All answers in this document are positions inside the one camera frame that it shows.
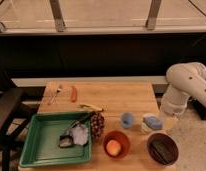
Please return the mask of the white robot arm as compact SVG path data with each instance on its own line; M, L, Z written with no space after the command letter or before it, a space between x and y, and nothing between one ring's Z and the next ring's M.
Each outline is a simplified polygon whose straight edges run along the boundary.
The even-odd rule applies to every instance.
M170 130L185 112L190 97L206 108L206 66L200 62L174 64L166 79L169 85L161 99L159 118L163 129Z

